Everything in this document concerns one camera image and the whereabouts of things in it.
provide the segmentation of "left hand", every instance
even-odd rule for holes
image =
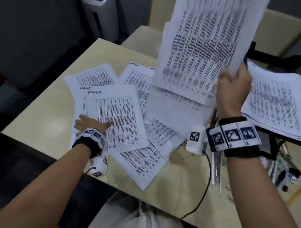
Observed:
[[[79,118],[80,119],[77,119],[75,121],[74,125],[74,128],[80,130],[80,132],[77,133],[76,136],[79,136],[87,128],[95,128],[99,130],[102,134],[104,134],[104,131],[112,124],[111,122],[100,123],[97,120],[89,118],[85,115],[79,115]]]

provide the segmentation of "beige table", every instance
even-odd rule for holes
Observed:
[[[131,61],[144,66],[157,65],[156,59],[98,39],[3,133],[59,159],[69,149],[74,115],[74,101],[64,83],[64,76],[102,63],[110,63],[120,75]],[[183,148],[179,148],[144,192],[112,157],[109,158],[108,173],[97,179],[180,218],[196,207],[209,177],[206,157],[189,155],[183,159],[185,156]],[[222,181],[221,197],[218,196],[218,186],[211,185],[200,208],[185,221],[197,227],[241,227],[235,206],[227,199],[230,192],[224,187],[228,181],[224,167]],[[297,217],[299,206],[300,202],[294,208],[294,215],[301,224],[301,218]]]

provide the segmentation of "wristband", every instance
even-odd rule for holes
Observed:
[[[207,131],[216,151],[223,150],[226,157],[252,158],[259,156],[257,145],[261,144],[261,140],[255,126],[250,121],[244,117],[233,117],[220,120],[220,125]]]
[[[78,144],[86,145],[91,150],[91,159],[97,155],[101,155],[101,151],[104,148],[104,139],[104,135],[97,129],[87,128],[76,138],[72,148]]]

